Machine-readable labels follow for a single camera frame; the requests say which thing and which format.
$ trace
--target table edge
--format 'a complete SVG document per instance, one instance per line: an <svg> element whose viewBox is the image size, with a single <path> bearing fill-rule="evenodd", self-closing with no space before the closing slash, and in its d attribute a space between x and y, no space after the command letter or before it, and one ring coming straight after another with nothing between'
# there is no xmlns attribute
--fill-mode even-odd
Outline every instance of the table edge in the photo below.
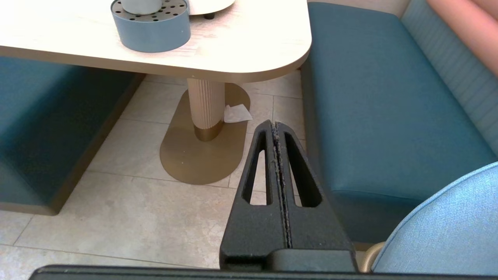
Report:
<svg viewBox="0 0 498 280"><path fill-rule="evenodd" d="M258 72L231 73L178 66L159 65L152 63L124 61L92 56L58 53L44 50L25 49L11 46L0 46L0 56L39 60L45 62L71 64L86 67L120 70L135 73L145 73L178 78L195 78L226 83L250 83L267 81L284 76L299 68L308 58L311 43L307 51L298 59L281 67Z"/></svg>

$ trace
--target brass table base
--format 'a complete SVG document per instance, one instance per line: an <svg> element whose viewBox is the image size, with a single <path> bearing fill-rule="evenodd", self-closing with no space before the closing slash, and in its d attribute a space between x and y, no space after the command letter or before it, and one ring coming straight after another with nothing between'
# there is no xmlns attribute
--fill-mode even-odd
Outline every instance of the brass table base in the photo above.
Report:
<svg viewBox="0 0 498 280"><path fill-rule="evenodd" d="M225 85L225 102L244 104L249 110L247 93L235 84ZM220 134L201 141L194 133L188 91L176 108L160 148L161 163L173 178L188 184L211 184L229 176L239 165L244 152L247 122L222 123Z"/></svg>

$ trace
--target table pedestal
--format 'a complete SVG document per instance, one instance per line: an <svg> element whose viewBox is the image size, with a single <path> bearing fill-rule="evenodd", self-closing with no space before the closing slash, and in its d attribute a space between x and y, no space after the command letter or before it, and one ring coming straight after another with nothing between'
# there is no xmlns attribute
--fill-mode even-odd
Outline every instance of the table pedestal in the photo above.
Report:
<svg viewBox="0 0 498 280"><path fill-rule="evenodd" d="M223 122L225 105L244 104L235 84L189 79L160 148L161 163L173 178L211 184L229 176L242 160L247 122Z"/></svg>

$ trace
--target white plate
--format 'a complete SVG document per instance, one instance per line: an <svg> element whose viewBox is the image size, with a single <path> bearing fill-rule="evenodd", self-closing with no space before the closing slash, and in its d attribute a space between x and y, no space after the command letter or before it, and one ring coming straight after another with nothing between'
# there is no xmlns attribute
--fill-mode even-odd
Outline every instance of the white plate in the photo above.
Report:
<svg viewBox="0 0 498 280"><path fill-rule="evenodd" d="M190 14L207 14L223 10L232 5L235 0L188 0Z"/></svg>

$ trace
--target chair backrest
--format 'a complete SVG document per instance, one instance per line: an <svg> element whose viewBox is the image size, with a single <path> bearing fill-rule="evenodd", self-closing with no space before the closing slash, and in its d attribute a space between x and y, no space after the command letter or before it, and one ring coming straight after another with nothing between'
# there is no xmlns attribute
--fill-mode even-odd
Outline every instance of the chair backrest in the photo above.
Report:
<svg viewBox="0 0 498 280"><path fill-rule="evenodd" d="M426 0L412 0L401 21L486 142L498 154L498 78Z"/></svg>
<svg viewBox="0 0 498 280"><path fill-rule="evenodd" d="M498 276L498 162L413 210L377 257L375 273Z"/></svg>

